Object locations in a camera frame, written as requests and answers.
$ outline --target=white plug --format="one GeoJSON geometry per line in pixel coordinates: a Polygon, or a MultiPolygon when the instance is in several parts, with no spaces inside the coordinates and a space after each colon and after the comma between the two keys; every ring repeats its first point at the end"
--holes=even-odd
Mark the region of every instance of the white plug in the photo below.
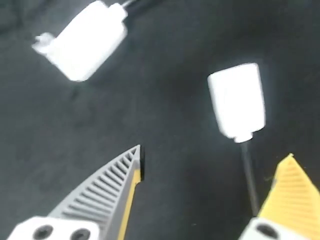
{"type": "Polygon", "coordinates": [[[127,35],[123,24],[127,15],[120,4],[107,7],[97,0],[82,10],[56,38],[47,32],[37,36],[38,42],[32,48],[71,81],[85,81],[127,35]]]}
{"type": "Polygon", "coordinates": [[[264,96],[256,63],[215,72],[208,77],[208,85],[219,130],[226,137],[242,143],[266,125],[264,96]]]}

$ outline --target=black fabric surface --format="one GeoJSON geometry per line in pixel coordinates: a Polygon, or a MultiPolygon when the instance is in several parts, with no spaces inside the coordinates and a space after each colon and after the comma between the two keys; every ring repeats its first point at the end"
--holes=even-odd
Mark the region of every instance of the black fabric surface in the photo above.
{"type": "Polygon", "coordinates": [[[290,152],[320,187],[318,1],[141,0],[125,41],[74,83],[32,37],[57,35],[89,3],[1,4],[0,239],[137,144],[145,181],[125,239],[238,239],[251,217],[240,149],[218,130],[207,76],[246,62],[260,66],[266,107],[251,142],[260,200],[290,152]]]}

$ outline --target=power cord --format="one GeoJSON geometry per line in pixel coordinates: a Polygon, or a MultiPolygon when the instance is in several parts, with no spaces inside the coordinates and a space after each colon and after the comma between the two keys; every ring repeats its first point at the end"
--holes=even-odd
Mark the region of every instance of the power cord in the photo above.
{"type": "Polygon", "coordinates": [[[256,188],[256,181],[254,176],[254,171],[252,167],[252,159],[249,151],[249,141],[244,141],[240,143],[241,147],[241,158],[243,161],[243,168],[246,178],[246,184],[249,192],[249,198],[251,203],[251,209],[254,216],[259,213],[259,199],[256,188]]]}

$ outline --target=cable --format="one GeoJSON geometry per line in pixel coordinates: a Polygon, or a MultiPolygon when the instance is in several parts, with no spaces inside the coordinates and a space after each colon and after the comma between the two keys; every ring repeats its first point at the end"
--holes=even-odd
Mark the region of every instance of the cable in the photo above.
{"type": "Polygon", "coordinates": [[[243,161],[244,173],[246,178],[246,183],[249,192],[249,198],[251,203],[251,209],[254,216],[259,213],[259,200],[258,193],[256,189],[256,181],[252,168],[252,160],[249,152],[249,141],[240,143],[241,146],[241,158],[243,161]]]}
{"type": "Polygon", "coordinates": [[[123,4],[122,7],[124,9],[130,7],[131,5],[133,5],[134,3],[138,2],[139,0],[126,0],[123,4]]]}

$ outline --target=white plastic housing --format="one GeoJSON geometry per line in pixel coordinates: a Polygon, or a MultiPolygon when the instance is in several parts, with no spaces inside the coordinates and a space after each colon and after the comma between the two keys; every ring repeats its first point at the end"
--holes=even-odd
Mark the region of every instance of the white plastic housing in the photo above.
{"type": "Polygon", "coordinates": [[[208,77],[215,117],[222,134],[236,143],[253,137],[265,124],[265,104],[259,67],[246,63],[208,77]]]}
{"type": "Polygon", "coordinates": [[[309,238],[265,218],[256,217],[244,229],[239,240],[309,240],[309,238]]]}
{"type": "Polygon", "coordinates": [[[99,240],[99,226],[94,222],[41,216],[34,216],[19,223],[7,240],[71,240],[73,233],[81,229],[90,232],[87,240],[99,240]],[[43,238],[35,237],[37,230],[43,226],[50,226],[52,228],[51,234],[43,238]]]}
{"type": "Polygon", "coordinates": [[[98,0],[82,10],[58,37],[47,32],[37,36],[32,48],[71,81],[85,81],[127,35],[122,22],[126,17],[118,3],[107,7],[98,0]]]}

